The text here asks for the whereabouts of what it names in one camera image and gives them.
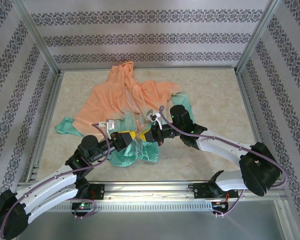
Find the peach fabric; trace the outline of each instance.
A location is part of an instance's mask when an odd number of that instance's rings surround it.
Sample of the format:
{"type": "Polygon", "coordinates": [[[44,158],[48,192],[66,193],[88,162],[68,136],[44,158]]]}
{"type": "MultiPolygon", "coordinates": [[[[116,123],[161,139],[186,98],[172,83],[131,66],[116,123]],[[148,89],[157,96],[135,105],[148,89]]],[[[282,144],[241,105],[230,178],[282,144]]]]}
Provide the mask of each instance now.
{"type": "Polygon", "coordinates": [[[143,127],[149,110],[158,111],[161,105],[167,108],[172,95],[182,92],[179,85],[171,82],[148,80],[137,83],[134,79],[132,61],[113,66],[108,79],[92,90],[92,94],[81,111],[74,117],[73,126],[83,135],[101,134],[92,124],[108,119],[124,119],[126,114],[134,114],[135,126],[143,127]]]}

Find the marble-patterned floor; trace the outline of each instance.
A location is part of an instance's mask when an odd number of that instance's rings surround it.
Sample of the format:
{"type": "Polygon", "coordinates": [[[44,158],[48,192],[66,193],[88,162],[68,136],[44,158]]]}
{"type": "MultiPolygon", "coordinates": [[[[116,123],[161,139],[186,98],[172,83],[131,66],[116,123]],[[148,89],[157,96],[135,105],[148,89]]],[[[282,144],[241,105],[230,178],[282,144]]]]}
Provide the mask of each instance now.
{"type": "MultiPolygon", "coordinates": [[[[233,69],[136,69],[138,82],[156,80],[180,85],[189,95],[195,122],[228,139],[255,143],[233,69]]],[[[103,83],[108,71],[68,71],[64,74],[45,143],[37,180],[56,171],[74,153],[81,138],[59,134],[55,126],[64,117],[73,118],[91,94],[103,83]]],[[[90,181],[208,180],[219,170],[239,169],[232,162],[209,152],[189,148],[179,138],[167,139],[152,163],[138,159],[129,167],[110,162],[96,167],[90,181]]]]}

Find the mint green fabric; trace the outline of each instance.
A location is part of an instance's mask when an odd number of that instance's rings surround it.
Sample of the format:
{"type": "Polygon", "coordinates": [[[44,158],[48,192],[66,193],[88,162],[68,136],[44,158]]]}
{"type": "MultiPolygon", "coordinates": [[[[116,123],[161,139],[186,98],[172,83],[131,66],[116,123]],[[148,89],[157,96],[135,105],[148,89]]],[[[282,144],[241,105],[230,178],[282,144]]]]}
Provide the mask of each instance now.
{"type": "MultiPolygon", "coordinates": [[[[194,121],[192,113],[192,107],[190,105],[188,95],[186,93],[177,93],[171,97],[173,105],[183,105],[189,112],[191,119],[194,121]]],[[[60,134],[73,134],[79,137],[83,135],[78,132],[72,123],[74,119],[65,117],[63,121],[55,127],[55,130],[60,134]]],[[[145,127],[145,131],[151,127],[149,123],[145,127]]],[[[110,133],[120,131],[135,131],[137,129],[136,120],[134,114],[128,113],[124,116],[124,119],[118,119],[114,121],[114,130],[110,130],[110,133]]],[[[141,139],[134,139],[132,143],[121,152],[114,151],[109,157],[110,162],[117,167],[127,167],[133,164],[137,159],[142,159],[150,162],[157,162],[159,156],[159,146],[156,142],[146,142],[141,139]]]]}
{"type": "Polygon", "coordinates": [[[79,137],[84,137],[77,129],[75,129],[74,126],[72,126],[74,121],[74,119],[66,116],[62,122],[55,126],[54,129],[60,134],[73,134],[79,137]]]}

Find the patterned wallpaper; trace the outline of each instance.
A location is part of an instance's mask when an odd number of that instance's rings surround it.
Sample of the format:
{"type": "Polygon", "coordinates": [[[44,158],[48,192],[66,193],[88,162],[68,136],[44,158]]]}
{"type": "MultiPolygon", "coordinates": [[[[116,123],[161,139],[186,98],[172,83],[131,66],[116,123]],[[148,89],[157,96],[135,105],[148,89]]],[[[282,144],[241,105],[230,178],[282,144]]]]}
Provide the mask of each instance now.
{"type": "Polygon", "coordinates": [[[300,230],[300,0],[284,0],[241,73],[262,140],[287,170],[300,230]]]}
{"type": "Polygon", "coordinates": [[[0,193],[23,177],[53,80],[10,1],[0,0],[0,193]]]}
{"type": "Polygon", "coordinates": [[[60,69],[235,66],[268,0],[27,0],[60,69]]]}

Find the robotic arm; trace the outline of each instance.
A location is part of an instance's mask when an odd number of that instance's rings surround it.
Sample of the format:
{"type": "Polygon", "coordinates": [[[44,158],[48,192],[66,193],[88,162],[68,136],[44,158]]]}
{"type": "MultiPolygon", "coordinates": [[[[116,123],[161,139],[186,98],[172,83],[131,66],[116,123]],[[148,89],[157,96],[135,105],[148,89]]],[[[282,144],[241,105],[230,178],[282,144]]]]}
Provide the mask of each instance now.
{"type": "MultiPolygon", "coordinates": [[[[263,143],[257,142],[250,146],[221,138],[207,128],[193,123],[189,112],[182,105],[175,105],[170,109],[170,113],[172,124],[163,125],[161,118],[168,121],[162,112],[149,113],[149,119],[155,124],[148,131],[141,133],[140,139],[161,146],[164,139],[180,136],[187,146],[217,154],[240,167],[240,170],[236,171],[217,172],[205,189],[201,189],[202,197],[217,198],[229,190],[245,189],[258,196],[264,196],[282,174],[274,157],[263,143]],[[260,156],[266,156],[274,164],[260,156]]],[[[114,132],[109,140],[101,142],[98,142],[95,136],[85,136],[74,154],[56,172],[18,192],[12,193],[10,189],[4,191],[0,195],[0,228],[5,225],[4,238],[10,240],[20,235],[40,214],[65,200],[83,199],[90,185],[85,176],[92,171],[92,163],[99,162],[113,151],[120,152],[125,149],[135,136],[131,131],[114,132]]]]}
{"type": "Polygon", "coordinates": [[[240,170],[217,172],[209,181],[209,190],[205,190],[207,196],[219,197],[233,189],[249,189],[258,196],[264,196],[283,173],[284,169],[277,164],[263,143],[249,145],[220,137],[206,127],[193,123],[183,105],[173,106],[170,114],[172,124],[162,125],[160,118],[168,122],[163,115],[148,113],[155,125],[142,133],[140,138],[147,142],[157,142],[161,146],[164,139],[180,136],[188,147],[214,153],[240,167],[240,170]]]}
{"type": "MultiPolygon", "coordinates": [[[[110,152],[125,149],[135,136],[130,131],[113,132],[111,139],[107,140],[110,152]]],[[[13,239],[35,218],[55,205],[72,198],[84,198],[90,185],[85,176],[92,171],[92,163],[107,156],[107,141],[98,142],[93,135],[85,136],[74,154],[57,171],[18,192],[12,193],[8,189],[1,193],[0,228],[8,215],[1,236],[7,240],[13,239]]]]}

